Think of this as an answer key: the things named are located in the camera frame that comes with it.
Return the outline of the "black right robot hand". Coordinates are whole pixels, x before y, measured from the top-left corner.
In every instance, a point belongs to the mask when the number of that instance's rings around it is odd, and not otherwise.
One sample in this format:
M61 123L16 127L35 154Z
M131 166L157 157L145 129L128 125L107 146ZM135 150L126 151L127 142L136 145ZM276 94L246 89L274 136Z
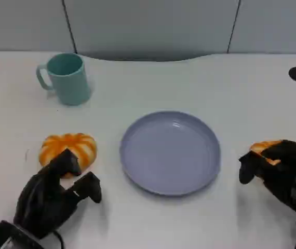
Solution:
M296 212L296 142L255 143L239 162L241 184L248 184L255 177L261 179L273 196Z

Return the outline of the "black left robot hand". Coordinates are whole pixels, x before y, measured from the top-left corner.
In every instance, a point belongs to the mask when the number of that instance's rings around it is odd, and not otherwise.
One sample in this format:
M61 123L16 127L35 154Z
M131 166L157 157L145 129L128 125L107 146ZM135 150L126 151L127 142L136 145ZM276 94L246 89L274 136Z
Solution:
M27 182L14 224L42 239L61 227L86 198L101 202L100 180L92 172L82 175L78 158L65 149Z

